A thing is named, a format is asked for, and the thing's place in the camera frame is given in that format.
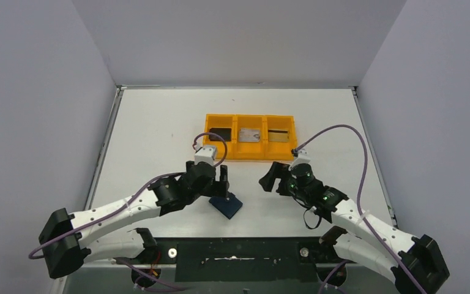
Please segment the blue card holder wallet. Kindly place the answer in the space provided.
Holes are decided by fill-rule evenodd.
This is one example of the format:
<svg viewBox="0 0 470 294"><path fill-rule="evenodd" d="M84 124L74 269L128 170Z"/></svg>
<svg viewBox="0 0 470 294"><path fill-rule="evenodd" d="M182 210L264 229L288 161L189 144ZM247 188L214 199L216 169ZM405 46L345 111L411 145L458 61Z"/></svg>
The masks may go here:
<svg viewBox="0 0 470 294"><path fill-rule="evenodd" d="M212 197L209 203L227 219L232 219L243 206L243 203L231 192L226 198Z"/></svg>

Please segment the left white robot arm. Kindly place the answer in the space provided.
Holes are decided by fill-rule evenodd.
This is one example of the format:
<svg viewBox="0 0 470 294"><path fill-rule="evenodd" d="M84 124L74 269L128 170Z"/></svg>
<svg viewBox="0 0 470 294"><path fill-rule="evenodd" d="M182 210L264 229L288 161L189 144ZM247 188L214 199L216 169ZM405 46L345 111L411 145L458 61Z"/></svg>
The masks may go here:
<svg viewBox="0 0 470 294"><path fill-rule="evenodd" d="M135 222L164 216L191 205L200 196L229 196L228 167L193 161L184 172L149 180L132 196L86 211L53 211L39 235L39 256L52 279L67 276L86 262L113 257L92 245Z"/></svg>

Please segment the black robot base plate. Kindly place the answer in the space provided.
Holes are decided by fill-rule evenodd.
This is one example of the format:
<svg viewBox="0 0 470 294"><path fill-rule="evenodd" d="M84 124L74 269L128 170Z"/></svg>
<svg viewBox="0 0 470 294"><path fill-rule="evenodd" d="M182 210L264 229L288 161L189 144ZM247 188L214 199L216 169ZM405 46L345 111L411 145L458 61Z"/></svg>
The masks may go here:
<svg viewBox="0 0 470 294"><path fill-rule="evenodd" d="M158 238L136 257L119 258L132 281L156 292L185 289L187 282L321 282L340 286L345 268L332 274L342 259L317 237Z"/></svg>

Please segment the black cards stack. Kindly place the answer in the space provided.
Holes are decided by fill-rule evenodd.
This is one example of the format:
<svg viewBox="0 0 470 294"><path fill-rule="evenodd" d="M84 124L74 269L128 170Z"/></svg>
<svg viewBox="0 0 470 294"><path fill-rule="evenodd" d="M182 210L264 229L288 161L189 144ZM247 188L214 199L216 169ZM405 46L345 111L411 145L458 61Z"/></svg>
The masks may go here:
<svg viewBox="0 0 470 294"><path fill-rule="evenodd" d="M209 140L210 141L225 141L229 142L232 140L232 129L226 127L213 127L209 129Z"/></svg>

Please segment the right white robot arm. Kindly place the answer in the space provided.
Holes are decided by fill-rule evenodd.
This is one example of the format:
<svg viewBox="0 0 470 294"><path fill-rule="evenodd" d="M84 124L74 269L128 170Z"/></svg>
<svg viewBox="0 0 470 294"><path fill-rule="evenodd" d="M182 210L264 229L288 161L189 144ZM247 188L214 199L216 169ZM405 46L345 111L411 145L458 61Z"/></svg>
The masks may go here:
<svg viewBox="0 0 470 294"><path fill-rule="evenodd" d="M390 280L399 293L436 293L450 276L438 243L401 231L365 211L342 191L316 179L308 163L290 167L273 162L259 180L264 191L297 200L307 211L328 221L339 235L324 240L321 256L358 263Z"/></svg>

